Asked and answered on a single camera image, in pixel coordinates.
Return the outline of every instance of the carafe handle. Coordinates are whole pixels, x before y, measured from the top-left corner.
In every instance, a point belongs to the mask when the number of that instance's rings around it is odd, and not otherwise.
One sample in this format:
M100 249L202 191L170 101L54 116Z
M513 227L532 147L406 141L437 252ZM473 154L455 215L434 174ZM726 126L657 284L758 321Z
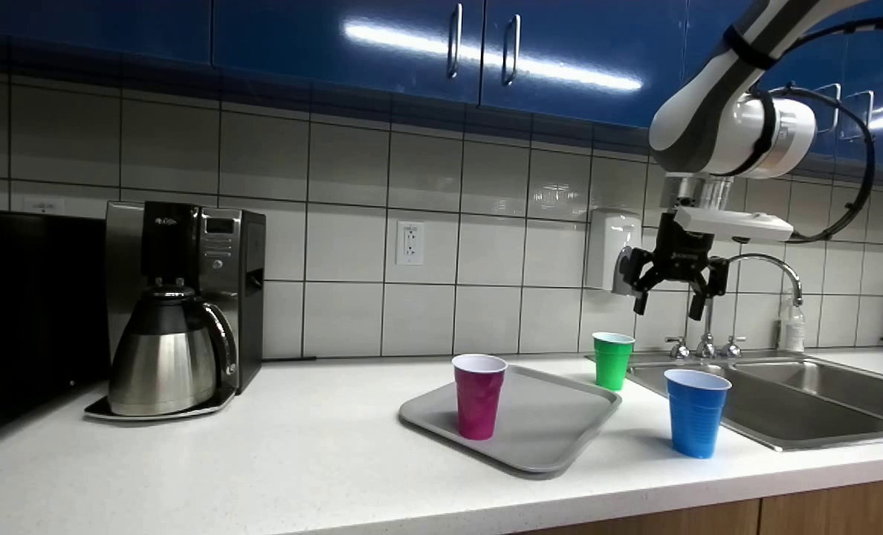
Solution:
M216 358L214 398L226 402L235 394L235 374L236 374L235 337L228 330L226 316L214 304L202 300L202 309L211 321L211 343L214 343L214 358Z

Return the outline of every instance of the coffee maker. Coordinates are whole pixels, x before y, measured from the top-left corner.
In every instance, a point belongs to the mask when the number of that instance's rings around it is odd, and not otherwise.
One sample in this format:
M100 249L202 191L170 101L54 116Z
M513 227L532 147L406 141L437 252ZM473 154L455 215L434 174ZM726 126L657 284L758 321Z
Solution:
M106 208L106 411L219 407L260 365L263 218L146 202Z

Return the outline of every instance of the blue cup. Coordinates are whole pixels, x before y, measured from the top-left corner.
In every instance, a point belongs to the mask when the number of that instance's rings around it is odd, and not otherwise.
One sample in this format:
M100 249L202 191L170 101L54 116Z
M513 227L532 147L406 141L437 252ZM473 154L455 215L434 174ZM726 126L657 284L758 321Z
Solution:
M697 368L668 368L671 450L709 459L730 380Z

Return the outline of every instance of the stainless steel carafe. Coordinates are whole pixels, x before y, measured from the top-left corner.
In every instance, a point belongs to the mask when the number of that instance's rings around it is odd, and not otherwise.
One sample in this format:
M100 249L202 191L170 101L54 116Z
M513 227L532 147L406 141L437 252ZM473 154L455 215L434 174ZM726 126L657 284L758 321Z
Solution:
M167 417L235 394L226 319L193 290L150 290L137 304L110 371L116 417Z

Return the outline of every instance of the cable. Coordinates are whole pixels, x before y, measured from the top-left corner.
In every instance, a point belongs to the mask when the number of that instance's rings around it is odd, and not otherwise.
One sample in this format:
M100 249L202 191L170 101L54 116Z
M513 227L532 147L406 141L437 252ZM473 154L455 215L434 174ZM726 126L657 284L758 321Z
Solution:
M844 22L844 24L836 24L836 26L824 26L818 34L809 34L801 38L795 38L783 53L809 44L809 41L818 41L824 37L833 37L833 34L870 34L870 29L883 29L883 18L855 18L855 22Z
M855 221L855 215L862 212L868 194L873 191L873 178L877 178L877 144L873 144L873 135L868 131L868 126L841 101L828 98L828 96L821 96L813 90L801 90L801 87L779 87L779 90L769 90L767 96L782 96L782 98L809 98L809 101L824 101L828 107L838 107L844 116L849 116L849 123L855 123L855 128L862 131L862 144L865 144L865 171L862 171L862 183L859 183L859 191L855 191L855 200L847 205L847 212L833 224L825 227L824 233L818 235L801 235L794 230L789 240L786 243L812 243L812 240L828 240L836 233L841 233L844 227L849 227Z

